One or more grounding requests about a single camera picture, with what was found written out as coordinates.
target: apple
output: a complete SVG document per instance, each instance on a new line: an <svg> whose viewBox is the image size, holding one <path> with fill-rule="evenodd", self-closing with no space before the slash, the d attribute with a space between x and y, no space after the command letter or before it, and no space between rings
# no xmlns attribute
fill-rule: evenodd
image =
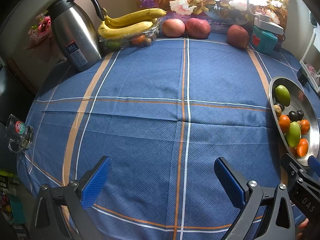
<svg viewBox="0 0 320 240"><path fill-rule="evenodd" d="M206 20L190 18L186 22L186 31L193 38L206 39L211 32L211 27Z"/></svg>
<svg viewBox="0 0 320 240"><path fill-rule="evenodd" d="M245 49L249 45L248 32L239 25L232 25L227 32L228 43L236 48Z"/></svg>
<svg viewBox="0 0 320 240"><path fill-rule="evenodd" d="M180 19L168 19L162 24L162 32L169 38L181 37L185 28L183 21Z"/></svg>

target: black handle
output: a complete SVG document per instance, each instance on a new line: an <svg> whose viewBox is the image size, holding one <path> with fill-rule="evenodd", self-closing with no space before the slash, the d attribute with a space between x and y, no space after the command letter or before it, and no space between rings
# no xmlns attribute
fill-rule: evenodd
<svg viewBox="0 0 320 240"><path fill-rule="evenodd" d="M96 13L97 13L98 17L99 17L102 21L104 21L104 16L103 16L102 8L101 8L98 0L91 0L91 2L93 3L93 6L94 6L94 8L95 8L95 10L96 10Z"/></svg>

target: white wall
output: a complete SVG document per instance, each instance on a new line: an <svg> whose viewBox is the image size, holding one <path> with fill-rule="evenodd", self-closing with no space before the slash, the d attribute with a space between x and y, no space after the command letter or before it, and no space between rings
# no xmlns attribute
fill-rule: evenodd
<svg viewBox="0 0 320 240"><path fill-rule="evenodd" d="M290 51L298 60L306 51L313 32L309 13L308 7L302 0L289 0L286 40L283 42L282 48ZM314 46L311 47L305 61L319 69L320 53Z"/></svg>
<svg viewBox="0 0 320 240"><path fill-rule="evenodd" d="M37 24L35 17L47 8L52 0L23 0L6 27L0 35L0 55L4 61L12 57L23 74L36 87L40 88L56 61L51 59L47 64L32 57L32 50L23 50L28 45L27 32L31 25ZM98 0L105 7L110 17L121 15L137 10L135 0ZM76 0L89 15L95 27L99 26L99 18L96 16L90 0Z"/></svg>

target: metal bolt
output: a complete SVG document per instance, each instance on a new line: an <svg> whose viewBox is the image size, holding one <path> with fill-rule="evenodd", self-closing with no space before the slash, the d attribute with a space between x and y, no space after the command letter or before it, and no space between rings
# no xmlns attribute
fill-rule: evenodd
<svg viewBox="0 0 320 240"><path fill-rule="evenodd" d="M282 189L282 190L285 190L287 187L285 186L285 184L280 183L279 184L279 188Z"/></svg>
<svg viewBox="0 0 320 240"><path fill-rule="evenodd" d="M251 187L256 187L256 186L258 185L258 183L257 183L256 181L254 181L254 180L250 180L250 181L249 181L249 185L250 185Z"/></svg>
<svg viewBox="0 0 320 240"><path fill-rule="evenodd" d="M41 189L42 190L46 190L48 188L48 184L43 184L42 186L41 186Z"/></svg>
<svg viewBox="0 0 320 240"><path fill-rule="evenodd" d="M77 186L78 185L78 181L77 180L72 180L72 181L70 181L70 185L72 186L72 187L75 187L75 186Z"/></svg>

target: blue gripper pad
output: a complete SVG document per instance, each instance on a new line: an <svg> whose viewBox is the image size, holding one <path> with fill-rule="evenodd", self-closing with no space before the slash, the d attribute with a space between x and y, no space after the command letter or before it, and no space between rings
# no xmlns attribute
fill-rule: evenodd
<svg viewBox="0 0 320 240"><path fill-rule="evenodd" d="M82 190L81 205L92 207L111 173L111 158L106 158Z"/></svg>
<svg viewBox="0 0 320 240"><path fill-rule="evenodd" d="M217 159L214 162L214 172L227 193L232 205L242 209L245 204L244 191L220 159Z"/></svg>
<svg viewBox="0 0 320 240"><path fill-rule="evenodd" d="M308 165L320 177L320 162L314 156L308 158Z"/></svg>

